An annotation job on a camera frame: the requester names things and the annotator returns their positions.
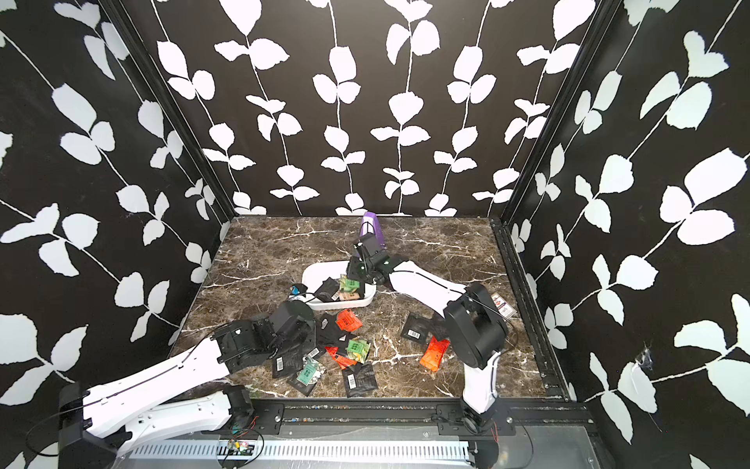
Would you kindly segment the beige tea bag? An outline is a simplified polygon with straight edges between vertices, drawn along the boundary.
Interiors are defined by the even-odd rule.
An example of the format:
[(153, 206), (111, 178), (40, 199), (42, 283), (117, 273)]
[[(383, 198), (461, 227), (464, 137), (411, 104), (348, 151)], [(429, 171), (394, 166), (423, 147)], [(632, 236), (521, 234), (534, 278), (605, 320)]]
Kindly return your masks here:
[(357, 301), (361, 299), (361, 295), (358, 292), (340, 292), (338, 294), (338, 300), (342, 302)]

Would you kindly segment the black tea bag with barcode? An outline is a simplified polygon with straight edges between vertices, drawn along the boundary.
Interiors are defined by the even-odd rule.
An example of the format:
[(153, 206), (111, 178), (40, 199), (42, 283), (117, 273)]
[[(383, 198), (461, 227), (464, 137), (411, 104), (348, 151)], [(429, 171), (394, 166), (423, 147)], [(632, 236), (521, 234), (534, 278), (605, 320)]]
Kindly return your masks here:
[(339, 300), (340, 281), (329, 277), (314, 292), (314, 297), (323, 303), (333, 303)]

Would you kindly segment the orange red tea bag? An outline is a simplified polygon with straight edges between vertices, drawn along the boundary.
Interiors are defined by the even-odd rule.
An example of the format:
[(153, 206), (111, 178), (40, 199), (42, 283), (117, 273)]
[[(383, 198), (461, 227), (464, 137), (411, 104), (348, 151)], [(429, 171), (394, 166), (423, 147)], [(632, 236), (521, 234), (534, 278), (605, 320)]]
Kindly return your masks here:
[(427, 350), (420, 359), (420, 365), (431, 372), (439, 371), (441, 362), (449, 346), (450, 341), (448, 339), (437, 340), (437, 338), (432, 337)]

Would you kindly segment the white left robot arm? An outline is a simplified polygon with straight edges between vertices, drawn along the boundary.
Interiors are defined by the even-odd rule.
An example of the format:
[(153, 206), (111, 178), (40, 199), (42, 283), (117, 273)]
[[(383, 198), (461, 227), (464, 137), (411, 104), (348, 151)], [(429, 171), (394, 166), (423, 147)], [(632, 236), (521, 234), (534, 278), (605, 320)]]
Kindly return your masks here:
[(232, 437), (246, 432), (255, 408), (245, 388), (231, 386), (186, 401), (179, 396), (276, 359), (312, 333), (313, 310), (286, 300), (269, 316), (221, 324), (187, 351), (143, 371), (88, 389), (64, 388), (59, 467), (105, 468), (140, 446), (193, 432)]

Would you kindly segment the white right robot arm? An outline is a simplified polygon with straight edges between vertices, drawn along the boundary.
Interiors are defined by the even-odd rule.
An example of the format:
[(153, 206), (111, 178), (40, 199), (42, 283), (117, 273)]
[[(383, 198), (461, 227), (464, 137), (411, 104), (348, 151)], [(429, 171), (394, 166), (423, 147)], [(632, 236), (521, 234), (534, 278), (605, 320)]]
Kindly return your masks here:
[(497, 363), (509, 333), (490, 293), (482, 283), (459, 285), (390, 254), (375, 234), (354, 242), (347, 277), (369, 285), (386, 285), (427, 306), (443, 319), (448, 340), (464, 365), (462, 404), (466, 416), (489, 418), (497, 404)]

